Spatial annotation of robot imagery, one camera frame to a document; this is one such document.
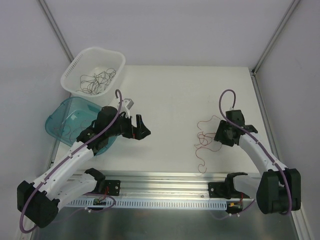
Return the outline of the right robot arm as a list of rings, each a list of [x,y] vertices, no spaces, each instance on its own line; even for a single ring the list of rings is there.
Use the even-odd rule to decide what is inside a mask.
[[[263,214],[280,213],[301,209],[301,174],[295,168],[288,168],[267,150],[253,125],[246,125],[241,110],[225,112],[214,140],[222,145],[238,145],[250,157],[261,180],[255,199]]]

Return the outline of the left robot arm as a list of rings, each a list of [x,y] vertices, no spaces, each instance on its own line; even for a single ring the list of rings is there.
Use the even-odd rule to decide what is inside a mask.
[[[76,198],[93,193],[102,194],[105,176],[95,168],[87,169],[79,179],[67,180],[85,162],[95,157],[105,148],[109,139],[122,136],[127,139],[142,140],[151,135],[140,114],[136,115],[136,125],[126,107],[105,106],[97,118],[84,129],[62,160],[32,182],[22,181],[17,187],[17,209],[20,211],[19,227],[24,229],[24,217],[36,227],[45,228],[54,221],[58,212]]]

